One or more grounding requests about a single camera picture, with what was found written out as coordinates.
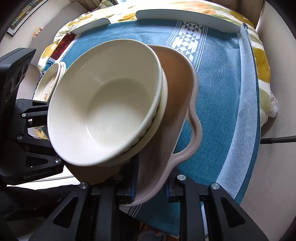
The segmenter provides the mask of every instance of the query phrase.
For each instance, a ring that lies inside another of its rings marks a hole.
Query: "picture frame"
[[[23,10],[17,15],[14,21],[11,23],[7,30],[11,36],[13,36],[17,30],[22,26],[22,24],[34,13],[38,8],[40,8],[48,0],[32,0]]]

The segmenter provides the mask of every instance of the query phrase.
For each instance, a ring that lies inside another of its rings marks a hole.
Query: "white bowl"
[[[156,115],[152,121],[152,124],[148,128],[145,135],[139,140],[138,143],[136,143],[128,151],[120,154],[119,156],[113,158],[112,160],[109,160],[104,163],[100,163],[97,166],[110,167],[110,166],[114,166],[114,165],[126,162],[126,161],[130,160],[134,155],[136,155],[140,150],[142,150],[148,144],[148,142],[152,139],[152,137],[155,135],[156,131],[158,130],[161,120],[163,119],[163,116],[165,114],[165,108],[166,108],[167,101],[168,101],[168,82],[167,82],[165,73],[163,71],[163,86],[161,89],[159,105],[157,108]]]
[[[151,125],[162,82],[157,55],[141,42],[118,39],[90,49],[52,95],[47,127],[53,148],[78,166],[127,151]]]

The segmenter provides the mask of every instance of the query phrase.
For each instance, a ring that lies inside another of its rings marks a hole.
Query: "geometric pattern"
[[[192,62],[196,54],[202,27],[202,25],[194,23],[181,22],[181,29],[174,39],[171,48],[182,52]]]

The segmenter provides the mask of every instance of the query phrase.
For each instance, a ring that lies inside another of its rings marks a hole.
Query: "stack of plates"
[[[50,101],[53,91],[66,71],[66,64],[64,62],[54,63],[45,72],[39,81],[35,90],[33,100],[37,101]],[[42,139],[48,139],[47,126],[34,127],[37,136]]]

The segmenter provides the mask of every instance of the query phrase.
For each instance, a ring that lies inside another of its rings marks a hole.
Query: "black rod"
[[[296,136],[260,139],[260,144],[289,143],[289,142],[296,142]]]

